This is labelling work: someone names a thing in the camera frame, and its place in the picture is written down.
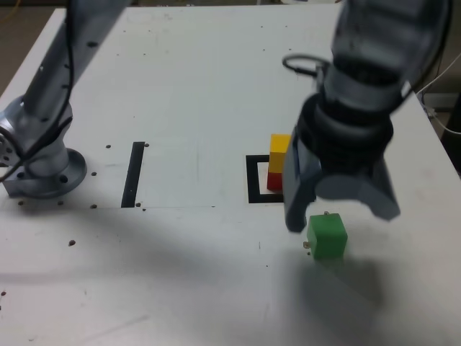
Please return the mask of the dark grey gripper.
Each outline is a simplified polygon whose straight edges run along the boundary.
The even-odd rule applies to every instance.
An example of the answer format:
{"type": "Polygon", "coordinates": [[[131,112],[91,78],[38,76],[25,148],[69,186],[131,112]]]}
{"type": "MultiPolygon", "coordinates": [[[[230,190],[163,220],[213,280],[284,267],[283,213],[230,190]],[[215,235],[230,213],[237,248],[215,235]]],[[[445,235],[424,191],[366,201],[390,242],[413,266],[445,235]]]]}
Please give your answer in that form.
{"type": "Polygon", "coordinates": [[[282,171],[285,224],[301,233],[307,225],[306,210],[316,196],[326,200],[354,200],[372,214],[391,221],[400,215],[382,151],[318,149],[317,156],[293,129],[282,171]]]}

